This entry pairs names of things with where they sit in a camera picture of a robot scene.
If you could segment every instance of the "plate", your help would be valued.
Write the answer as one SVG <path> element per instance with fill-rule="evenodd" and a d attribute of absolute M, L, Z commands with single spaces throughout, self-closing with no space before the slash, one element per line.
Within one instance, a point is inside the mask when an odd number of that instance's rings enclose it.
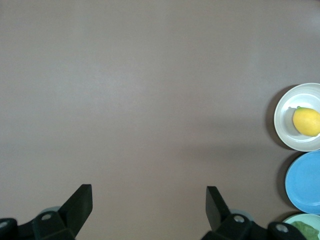
<path fill-rule="evenodd" d="M 320 150 L 320 135 L 305 136 L 293 122 L 297 107 L 311 108 L 320 113 L 320 84 L 304 83 L 287 91 L 274 111 L 274 127 L 279 138 L 290 148 L 301 152 Z"/>
<path fill-rule="evenodd" d="M 307 214 L 307 213 L 297 214 L 297 215 L 288 217 L 283 222 L 287 224 L 292 224 L 295 221 L 303 222 L 320 231 L 320 216 L 318 215 Z"/>
<path fill-rule="evenodd" d="M 285 176 L 285 190 L 302 212 L 320 215 L 320 151 L 298 157 Z"/>

